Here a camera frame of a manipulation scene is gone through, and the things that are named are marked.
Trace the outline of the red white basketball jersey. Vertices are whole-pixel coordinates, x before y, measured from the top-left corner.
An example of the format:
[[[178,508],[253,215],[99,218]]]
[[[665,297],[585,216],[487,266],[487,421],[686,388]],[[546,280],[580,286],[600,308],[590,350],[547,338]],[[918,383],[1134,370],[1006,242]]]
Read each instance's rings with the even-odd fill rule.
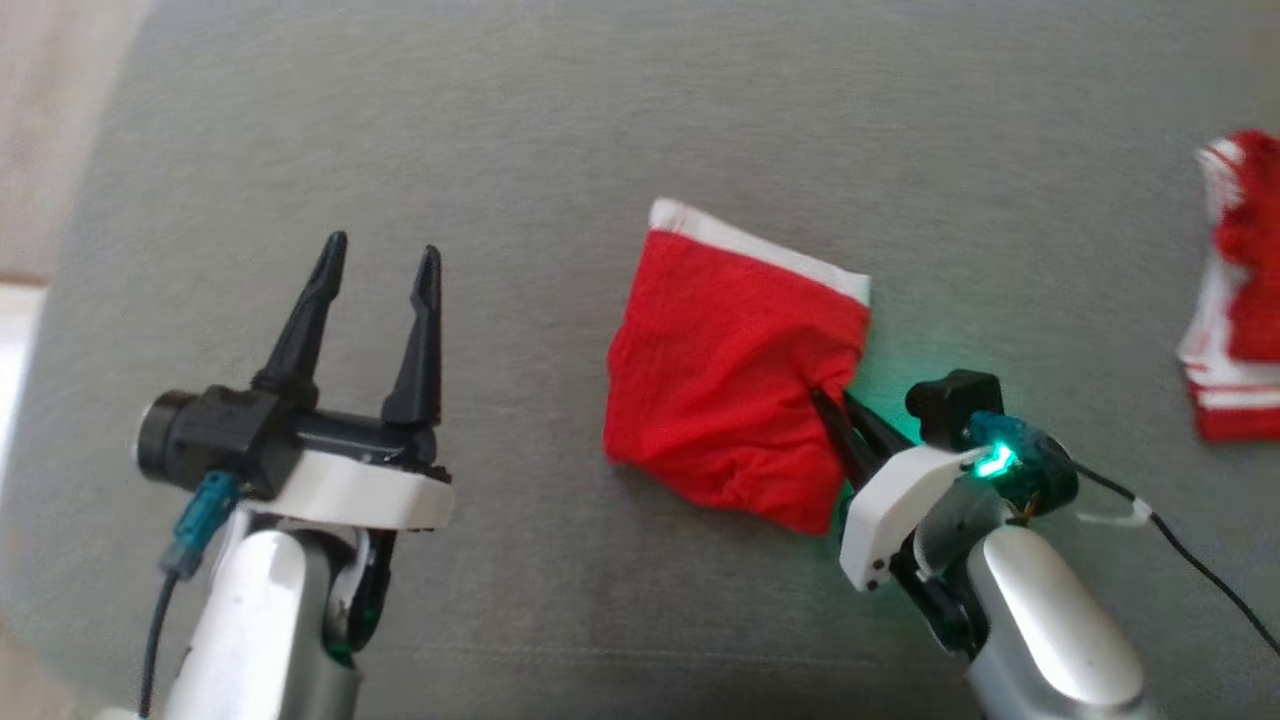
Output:
[[[1280,136],[1239,129],[1197,151],[1210,243],[1178,346],[1206,443],[1280,441]]]

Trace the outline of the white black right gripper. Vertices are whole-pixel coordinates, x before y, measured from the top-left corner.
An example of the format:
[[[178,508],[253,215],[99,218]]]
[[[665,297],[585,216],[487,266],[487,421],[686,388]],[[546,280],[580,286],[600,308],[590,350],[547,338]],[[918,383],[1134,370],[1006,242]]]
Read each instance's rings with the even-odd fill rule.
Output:
[[[987,454],[986,446],[960,454],[914,447],[914,441],[847,391],[842,401],[822,388],[809,395],[844,477],[856,492],[838,553],[840,568],[856,591],[867,593],[888,583],[891,560],[901,552],[914,561],[919,578],[938,577],[989,529],[991,493],[969,477]]]

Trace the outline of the red shorts with white stripe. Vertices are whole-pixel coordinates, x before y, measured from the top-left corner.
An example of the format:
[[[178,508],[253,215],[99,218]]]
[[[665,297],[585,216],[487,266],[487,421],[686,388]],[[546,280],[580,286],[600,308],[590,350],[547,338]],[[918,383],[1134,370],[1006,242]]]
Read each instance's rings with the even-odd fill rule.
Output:
[[[607,354],[605,456],[690,503],[823,536],[844,471],[812,401],[854,380],[870,277],[675,199]]]

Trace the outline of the grey sofa seat cushion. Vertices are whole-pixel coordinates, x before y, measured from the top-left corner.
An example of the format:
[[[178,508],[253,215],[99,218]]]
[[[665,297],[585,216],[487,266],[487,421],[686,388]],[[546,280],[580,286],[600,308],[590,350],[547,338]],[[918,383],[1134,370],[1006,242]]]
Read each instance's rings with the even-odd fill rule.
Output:
[[[0,610],[132,705],[184,506],[131,446],[242,386],[325,238],[317,366],[372,415],[444,261],[451,524],[401,539],[364,720],[972,720],[960,665],[835,544],[602,450],[654,199],[872,278],[855,391],[955,368],[1135,491],[1280,634],[1280,446],[1208,447],[1174,350],[1193,154],[1280,131],[1280,0],[310,0],[159,5],[61,245],[0,498]]]

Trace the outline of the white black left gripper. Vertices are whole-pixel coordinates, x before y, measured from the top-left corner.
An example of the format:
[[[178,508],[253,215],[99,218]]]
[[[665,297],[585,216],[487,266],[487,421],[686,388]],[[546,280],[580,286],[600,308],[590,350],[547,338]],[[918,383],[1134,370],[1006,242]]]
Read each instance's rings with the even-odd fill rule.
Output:
[[[348,236],[325,246],[251,388],[279,397],[317,397],[315,384],[328,313],[340,292]],[[305,413],[294,421],[303,446],[280,493],[247,500],[255,512],[370,530],[435,530],[449,525],[456,492],[436,464],[442,420],[442,255],[424,249],[410,293],[413,323],[380,418]]]

